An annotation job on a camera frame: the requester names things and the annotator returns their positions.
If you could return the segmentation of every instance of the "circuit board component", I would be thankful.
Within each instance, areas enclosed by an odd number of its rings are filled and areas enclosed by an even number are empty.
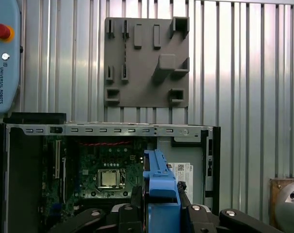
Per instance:
[[[43,225],[51,228],[84,208],[127,203],[143,182],[145,138],[57,137],[44,140]]]

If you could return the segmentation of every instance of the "red cable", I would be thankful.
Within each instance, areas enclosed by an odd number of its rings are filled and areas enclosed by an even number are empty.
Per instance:
[[[131,143],[131,141],[115,142],[115,143],[107,143],[107,142],[102,142],[102,143],[82,143],[82,142],[80,142],[79,145],[88,146],[88,147],[97,147],[97,146],[118,146],[118,145],[124,145],[124,144],[129,144],[129,143]]]

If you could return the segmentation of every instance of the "red emergency stop button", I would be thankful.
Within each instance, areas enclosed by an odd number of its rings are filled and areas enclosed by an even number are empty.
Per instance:
[[[10,29],[6,25],[0,23],[0,39],[9,39],[10,35]]]

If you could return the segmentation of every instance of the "copper-colored plate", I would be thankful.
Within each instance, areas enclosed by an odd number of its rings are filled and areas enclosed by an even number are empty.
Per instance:
[[[285,178],[285,179],[280,179],[280,178],[275,178],[275,179],[270,179],[270,225],[278,228],[279,226],[275,220],[275,204],[278,199],[278,194],[280,191],[289,185],[290,183],[294,182],[294,178]]]

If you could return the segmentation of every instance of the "white button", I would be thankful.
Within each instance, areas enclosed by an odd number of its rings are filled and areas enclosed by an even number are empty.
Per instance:
[[[7,54],[7,53],[3,53],[2,54],[2,56],[1,56],[1,58],[4,60],[4,61],[7,61],[8,59],[9,59],[9,54]]]

